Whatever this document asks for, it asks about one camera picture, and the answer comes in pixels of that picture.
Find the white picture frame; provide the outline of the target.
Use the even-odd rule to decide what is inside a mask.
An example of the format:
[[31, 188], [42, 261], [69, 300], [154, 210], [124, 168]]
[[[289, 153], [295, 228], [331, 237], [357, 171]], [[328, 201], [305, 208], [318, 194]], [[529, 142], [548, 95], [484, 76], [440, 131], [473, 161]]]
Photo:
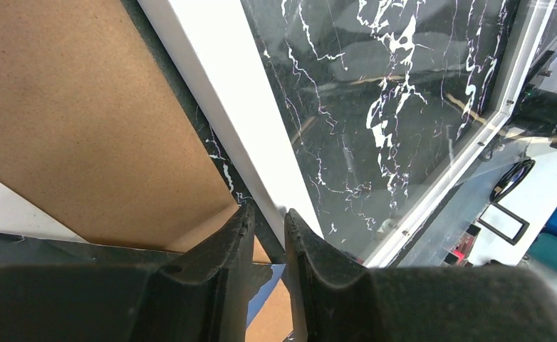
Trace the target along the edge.
[[[325, 239], [243, 2], [141, 1], [140, 7], [213, 130], [213, 145], [224, 148], [222, 166], [228, 182], [242, 179], [280, 242], [285, 241], [283, 222], [290, 209]], [[514, 43], [506, 49], [504, 69], [497, 77], [499, 89], [489, 104], [490, 116], [465, 137], [453, 161], [444, 163], [439, 177], [433, 179], [432, 189], [397, 223], [391, 246], [378, 249], [361, 261], [364, 265], [396, 265], [403, 249], [421, 235], [448, 193], [490, 143], [505, 134], [538, 47], [531, 34], [545, 29], [551, 12], [551, 8], [527, 11], [515, 18]]]

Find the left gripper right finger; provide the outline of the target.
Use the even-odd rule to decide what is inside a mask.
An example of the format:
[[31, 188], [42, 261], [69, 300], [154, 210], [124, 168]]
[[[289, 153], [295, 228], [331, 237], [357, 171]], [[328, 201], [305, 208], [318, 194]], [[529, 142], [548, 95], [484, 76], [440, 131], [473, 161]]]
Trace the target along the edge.
[[297, 341], [557, 341], [557, 298], [527, 269], [367, 268], [294, 209], [284, 234]]

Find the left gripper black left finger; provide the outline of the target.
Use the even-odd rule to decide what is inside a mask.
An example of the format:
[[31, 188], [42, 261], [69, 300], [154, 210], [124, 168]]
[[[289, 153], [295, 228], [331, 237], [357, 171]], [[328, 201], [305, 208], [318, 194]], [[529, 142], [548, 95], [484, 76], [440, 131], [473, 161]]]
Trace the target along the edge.
[[0, 264], [0, 341], [243, 341], [254, 216], [166, 264]]

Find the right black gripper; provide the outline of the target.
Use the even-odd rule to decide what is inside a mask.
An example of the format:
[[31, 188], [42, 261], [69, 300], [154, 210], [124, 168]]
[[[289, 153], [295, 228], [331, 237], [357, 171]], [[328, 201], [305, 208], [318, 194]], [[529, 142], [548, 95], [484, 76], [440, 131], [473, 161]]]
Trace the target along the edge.
[[523, 137], [549, 138], [557, 149], [557, 93], [531, 89], [516, 104], [511, 123]]

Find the sunset landscape photo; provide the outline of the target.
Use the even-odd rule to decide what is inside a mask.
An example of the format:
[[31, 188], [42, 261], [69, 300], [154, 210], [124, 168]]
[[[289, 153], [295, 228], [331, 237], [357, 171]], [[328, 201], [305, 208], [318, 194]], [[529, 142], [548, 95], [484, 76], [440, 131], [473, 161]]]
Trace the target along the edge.
[[[0, 264], [166, 264], [181, 254], [0, 233]], [[275, 289], [283, 264], [255, 261], [246, 283], [249, 325]]]

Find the white mat board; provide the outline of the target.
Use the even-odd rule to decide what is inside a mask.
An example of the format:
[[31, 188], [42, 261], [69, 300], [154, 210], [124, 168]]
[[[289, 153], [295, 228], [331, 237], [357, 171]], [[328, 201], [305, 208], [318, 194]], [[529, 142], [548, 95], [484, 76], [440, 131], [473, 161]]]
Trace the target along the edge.
[[0, 233], [84, 243], [85, 240], [0, 182]]

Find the clear glass sheet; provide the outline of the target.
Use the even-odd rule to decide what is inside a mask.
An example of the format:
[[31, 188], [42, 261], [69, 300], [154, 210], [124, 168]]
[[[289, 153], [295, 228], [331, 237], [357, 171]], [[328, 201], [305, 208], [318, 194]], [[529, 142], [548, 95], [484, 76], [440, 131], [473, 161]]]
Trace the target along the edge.
[[365, 261], [490, 116], [514, 20], [557, 1], [244, 1], [324, 238]]

